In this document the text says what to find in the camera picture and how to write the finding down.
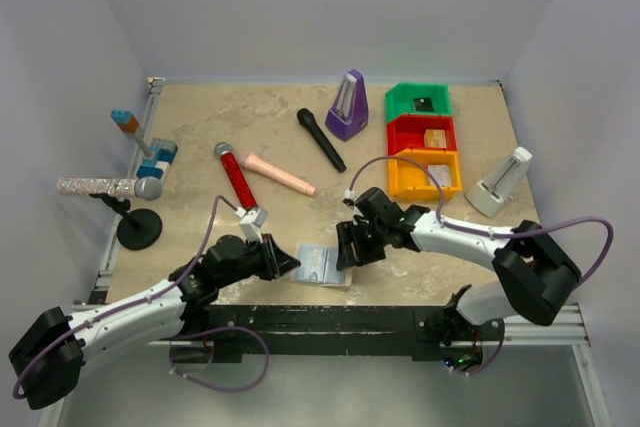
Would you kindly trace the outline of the blue toy brick tower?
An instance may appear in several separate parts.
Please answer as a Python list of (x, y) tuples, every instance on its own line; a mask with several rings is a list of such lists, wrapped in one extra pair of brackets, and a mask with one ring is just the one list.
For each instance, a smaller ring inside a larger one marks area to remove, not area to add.
[(164, 184), (177, 156), (178, 145), (173, 140), (163, 138), (153, 138), (147, 142), (142, 124), (131, 111), (112, 110), (110, 117), (128, 139), (135, 141), (141, 152), (136, 177), (152, 177)]

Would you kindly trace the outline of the red glitter microphone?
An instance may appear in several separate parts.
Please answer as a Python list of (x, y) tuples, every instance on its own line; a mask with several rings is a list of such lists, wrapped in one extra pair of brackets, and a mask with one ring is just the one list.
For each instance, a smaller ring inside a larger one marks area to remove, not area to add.
[(258, 203), (234, 155), (232, 146), (227, 142), (219, 142), (214, 148), (214, 153), (221, 162), (241, 207), (245, 210), (257, 208)]

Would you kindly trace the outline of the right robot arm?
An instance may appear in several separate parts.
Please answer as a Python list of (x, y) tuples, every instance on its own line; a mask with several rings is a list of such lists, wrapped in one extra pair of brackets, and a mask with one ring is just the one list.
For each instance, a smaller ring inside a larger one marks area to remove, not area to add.
[(495, 273), (496, 282), (463, 286), (425, 320), (427, 334), (445, 345), (513, 315), (549, 326), (582, 280), (571, 258), (532, 221), (514, 228), (448, 226), (435, 211), (418, 205), (403, 209), (377, 187), (348, 204), (352, 219), (336, 226), (338, 270), (381, 261), (391, 246), (448, 255)]

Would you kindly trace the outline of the yellow storage bin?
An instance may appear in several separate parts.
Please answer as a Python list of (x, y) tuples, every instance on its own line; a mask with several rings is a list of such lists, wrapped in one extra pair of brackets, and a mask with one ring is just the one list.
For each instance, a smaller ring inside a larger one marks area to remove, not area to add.
[(440, 187), (446, 201), (463, 190), (457, 152), (405, 149), (397, 156), (412, 162), (397, 159), (388, 161), (388, 192), (392, 197), (404, 201), (439, 201), (438, 187), (429, 184), (429, 176), (424, 172), (431, 164), (446, 164), (450, 167), (452, 186)]

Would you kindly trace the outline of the green storage bin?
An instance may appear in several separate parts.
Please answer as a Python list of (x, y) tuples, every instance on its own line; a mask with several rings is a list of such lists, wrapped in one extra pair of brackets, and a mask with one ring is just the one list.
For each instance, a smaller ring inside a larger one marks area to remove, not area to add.
[(404, 115), (452, 116), (449, 88), (444, 84), (399, 83), (385, 94), (385, 118)]

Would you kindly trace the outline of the pink microphone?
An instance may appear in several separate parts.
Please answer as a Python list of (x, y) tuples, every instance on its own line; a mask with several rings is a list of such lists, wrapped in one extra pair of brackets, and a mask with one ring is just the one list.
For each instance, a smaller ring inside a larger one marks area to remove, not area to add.
[(240, 154), (239, 163), (245, 169), (257, 172), (271, 180), (274, 180), (296, 192), (307, 196), (313, 196), (316, 188), (310, 183), (264, 161), (253, 153)]

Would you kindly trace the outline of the red storage bin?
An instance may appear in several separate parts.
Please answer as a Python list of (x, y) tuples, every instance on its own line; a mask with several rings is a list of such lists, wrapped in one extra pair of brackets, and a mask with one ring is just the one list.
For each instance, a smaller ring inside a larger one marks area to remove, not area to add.
[(426, 129), (443, 129), (447, 132), (448, 151), (457, 151), (453, 118), (450, 116), (426, 116), (404, 114), (387, 124), (387, 153), (398, 154), (405, 149), (442, 150), (426, 147)]

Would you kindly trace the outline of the card stack in yellow bin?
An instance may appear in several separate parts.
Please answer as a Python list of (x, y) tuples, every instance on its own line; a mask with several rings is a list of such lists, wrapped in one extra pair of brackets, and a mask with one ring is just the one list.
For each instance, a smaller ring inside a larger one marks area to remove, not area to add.
[(450, 167), (446, 164), (431, 164), (428, 166), (431, 174), (428, 181), (430, 185), (438, 184), (441, 188), (452, 186), (452, 177)]

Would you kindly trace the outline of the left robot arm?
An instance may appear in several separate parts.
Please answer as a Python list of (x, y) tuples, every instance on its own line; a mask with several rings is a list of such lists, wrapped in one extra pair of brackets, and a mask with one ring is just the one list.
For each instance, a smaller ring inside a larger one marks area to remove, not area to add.
[(64, 398), (81, 377), (127, 350), (158, 340), (201, 336), (220, 291), (250, 277), (272, 281), (299, 267), (272, 235), (258, 241), (224, 235), (167, 279), (121, 301), (66, 314), (42, 313), (9, 354), (12, 395), (39, 410)]

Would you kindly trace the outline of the silver glitter microphone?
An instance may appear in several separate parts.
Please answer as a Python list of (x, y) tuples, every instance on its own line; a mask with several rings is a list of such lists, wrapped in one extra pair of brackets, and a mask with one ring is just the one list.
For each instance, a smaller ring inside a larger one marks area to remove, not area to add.
[(145, 201), (158, 200), (163, 184), (155, 177), (126, 178), (60, 178), (57, 190), (62, 195), (108, 195), (111, 197), (137, 197)]

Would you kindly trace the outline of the purple metronome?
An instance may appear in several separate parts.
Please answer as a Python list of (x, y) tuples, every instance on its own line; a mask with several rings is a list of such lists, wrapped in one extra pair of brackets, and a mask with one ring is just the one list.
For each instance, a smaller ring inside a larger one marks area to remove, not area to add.
[(369, 121), (369, 108), (364, 77), (356, 69), (342, 78), (325, 125), (338, 139), (346, 142), (364, 130)]

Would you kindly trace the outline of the wooden block in red bin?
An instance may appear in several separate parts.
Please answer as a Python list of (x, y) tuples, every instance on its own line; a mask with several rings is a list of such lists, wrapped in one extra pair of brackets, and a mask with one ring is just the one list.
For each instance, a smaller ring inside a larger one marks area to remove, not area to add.
[(447, 150), (447, 132), (443, 129), (426, 129), (424, 133), (424, 144), (429, 148)]

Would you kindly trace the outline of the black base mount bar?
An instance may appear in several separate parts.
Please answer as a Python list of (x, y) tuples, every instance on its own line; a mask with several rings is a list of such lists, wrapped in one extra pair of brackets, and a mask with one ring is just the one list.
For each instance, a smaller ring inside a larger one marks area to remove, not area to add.
[(207, 337), (216, 362), (263, 352), (239, 327), (258, 334), (272, 355), (439, 361), (442, 336), (431, 327), (441, 318), (436, 306), (211, 305), (188, 320), (177, 338)]

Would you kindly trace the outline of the black item in green bin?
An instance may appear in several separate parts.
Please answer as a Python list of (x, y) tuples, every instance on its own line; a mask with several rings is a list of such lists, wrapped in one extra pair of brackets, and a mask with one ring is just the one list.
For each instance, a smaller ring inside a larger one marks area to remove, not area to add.
[(414, 98), (413, 106), (416, 112), (425, 112), (425, 113), (434, 112), (432, 99), (429, 97)]

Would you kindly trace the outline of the black microphone stand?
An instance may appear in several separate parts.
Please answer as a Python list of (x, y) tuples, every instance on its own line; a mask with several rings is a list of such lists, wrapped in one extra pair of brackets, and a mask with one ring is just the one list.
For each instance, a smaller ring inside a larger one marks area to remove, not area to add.
[(161, 217), (151, 209), (131, 209), (129, 199), (119, 200), (107, 194), (91, 194), (121, 217), (116, 238), (122, 247), (140, 251), (153, 245), (163, 230)]

